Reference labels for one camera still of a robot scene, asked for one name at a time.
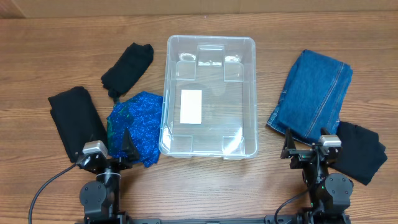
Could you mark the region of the blue denim jeans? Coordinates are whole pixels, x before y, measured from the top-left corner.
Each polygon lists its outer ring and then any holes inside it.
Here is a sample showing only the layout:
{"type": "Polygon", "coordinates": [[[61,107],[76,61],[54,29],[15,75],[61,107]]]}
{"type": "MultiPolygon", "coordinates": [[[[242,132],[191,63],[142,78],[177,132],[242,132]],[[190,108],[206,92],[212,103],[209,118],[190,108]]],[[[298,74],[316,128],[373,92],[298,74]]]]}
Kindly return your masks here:
{"type": "Polygon", "coordinates": [[[335,134],[340,111],[353,70],[347,63],[304,50],[289,71],[278,104],[267,126],[310,145],[321,136],[321,128],[335,134]]]}

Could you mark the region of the black cloth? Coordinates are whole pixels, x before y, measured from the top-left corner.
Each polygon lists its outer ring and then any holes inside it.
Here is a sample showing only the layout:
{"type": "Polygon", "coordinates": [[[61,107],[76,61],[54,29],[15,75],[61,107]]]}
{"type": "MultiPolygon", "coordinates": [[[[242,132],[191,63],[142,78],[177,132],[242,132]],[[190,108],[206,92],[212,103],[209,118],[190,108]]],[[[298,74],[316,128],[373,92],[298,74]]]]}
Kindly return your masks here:
{"type": "Polygon", "coordinates": [[[108,143],[106,129],[89,92],[82,86],[49,97],[50,114],[70,162],[77,161],[84,145],[91,141],[108,143]]]}
{"type": "Polygon", "coordinates": [[[331,168],[368,185],[375,173],[387,161],[386,147],[374,131],[348,122],[340,122],[337,136],[342,151],[331,168]]]}

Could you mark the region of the blue sequin fabric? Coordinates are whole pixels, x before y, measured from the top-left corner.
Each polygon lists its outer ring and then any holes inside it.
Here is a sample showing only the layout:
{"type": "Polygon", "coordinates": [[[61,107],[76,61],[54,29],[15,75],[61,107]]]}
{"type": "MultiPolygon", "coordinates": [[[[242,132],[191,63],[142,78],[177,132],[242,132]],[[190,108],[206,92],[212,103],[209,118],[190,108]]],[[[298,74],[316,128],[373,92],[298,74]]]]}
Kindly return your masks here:
{"type": "Polygon", "coordinates": [[[107,117],[109,154],[114,158],[122,151],[124,131],[128,130],[145,167],[156,164],[160,157],[159,136],[163,97],[146,91],[123,103],[116,103],[107,117]]]}

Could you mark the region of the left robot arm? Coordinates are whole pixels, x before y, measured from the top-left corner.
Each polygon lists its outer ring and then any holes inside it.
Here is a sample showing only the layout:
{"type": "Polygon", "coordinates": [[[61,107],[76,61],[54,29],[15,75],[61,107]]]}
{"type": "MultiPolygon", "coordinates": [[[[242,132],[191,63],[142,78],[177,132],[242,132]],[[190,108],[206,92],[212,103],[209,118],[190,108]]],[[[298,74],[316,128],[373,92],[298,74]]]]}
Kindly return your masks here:
{"type": "Polygon", "coordinates": [[[124,131],[121,149],[125,156],[110,158],[102,141],[88,142],[76,162],[79,168],[96,175],[96,180],[86,183],[80,190],[85,223],[133,222],[128,213],[119,208],[120,172],[130,169],[140,159],[128,129],[124,131]]]}

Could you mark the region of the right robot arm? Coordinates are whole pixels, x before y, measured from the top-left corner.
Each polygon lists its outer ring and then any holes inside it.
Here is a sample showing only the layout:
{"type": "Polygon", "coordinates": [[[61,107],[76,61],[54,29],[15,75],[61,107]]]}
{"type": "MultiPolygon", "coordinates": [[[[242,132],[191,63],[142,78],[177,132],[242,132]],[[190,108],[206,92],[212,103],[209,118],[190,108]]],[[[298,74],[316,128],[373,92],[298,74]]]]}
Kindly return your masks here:
{"type": "Polygon", "coordinates": [[[280,157],[290,159],[291,169],[301,169],[307,189],[288,199],[278,207],[274,214],[275,223],[350,223],[345,210],[351,205],[353,182],[340,173],[329,173],[328,166],[336,162],[342,151],[338,136],[331,135],[321,128],[321,136],[309,150],[298,150],[295,147],[290,129],[286,129],[285,141],[280,157]],[[310,206],[300,209],[295,215],[287,218],[279,216],[286,205],[309,195],[310,206]]]}

